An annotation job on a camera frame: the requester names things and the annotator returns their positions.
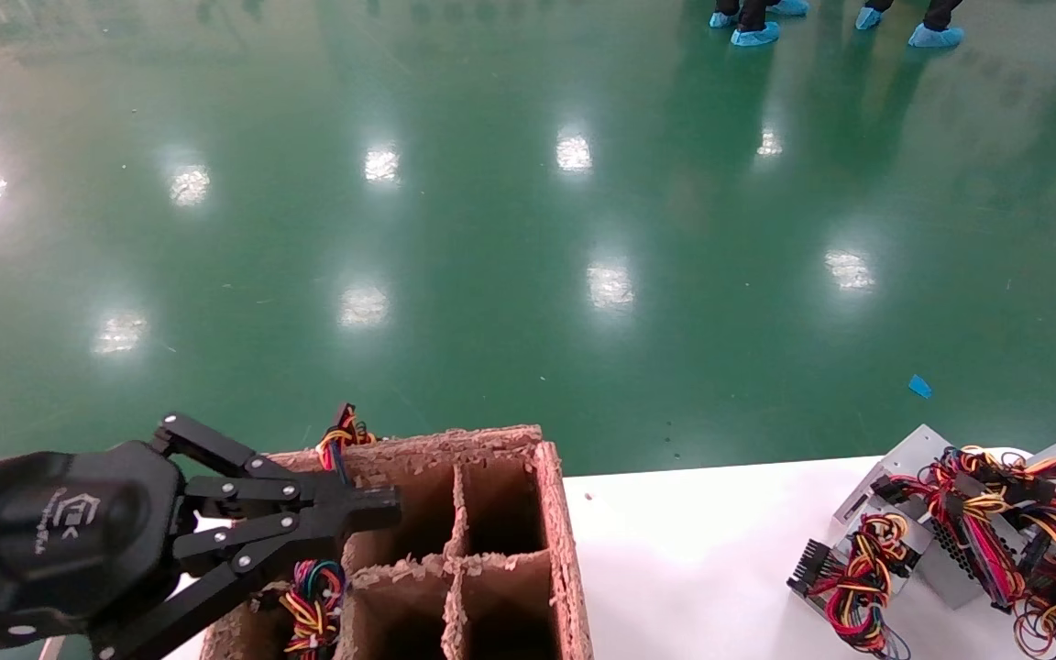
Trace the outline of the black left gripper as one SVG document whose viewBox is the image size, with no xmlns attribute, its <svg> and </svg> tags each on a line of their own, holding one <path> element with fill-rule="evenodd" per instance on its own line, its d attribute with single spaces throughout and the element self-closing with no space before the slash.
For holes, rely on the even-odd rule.
<svg viewBox="0 0 1056 660">
<path fill-rule="evenodd" d="M 298 561 L 339 558 L 348 535 L 402 517 L 306 507 L 171 543 L 183 485 L 138 440 L 0 459 L 0 649 L 92 630 L 97 659 L 163 659 Z M 169 597 L 180 573 L 194 582 Z"/>
</svg>

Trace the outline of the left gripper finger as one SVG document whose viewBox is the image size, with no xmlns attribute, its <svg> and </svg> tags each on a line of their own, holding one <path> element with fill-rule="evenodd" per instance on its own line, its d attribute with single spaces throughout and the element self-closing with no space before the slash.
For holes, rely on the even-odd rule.
<svg viewBox="0 0 1056 660">
<path fill-rule="evenodd" d="M 297 472 L 213 427 L 183 413 L 171 413 L 155 432 L 155 451 L 164 458 L 182 455 L 216 472 L 189 478 L 183 496 L 202 515 L 272 515 L 306 507 L 339 507 L 348 515 L 398 515 L 393 486 L 358 489 L 338 473 Z"/>
</svg>

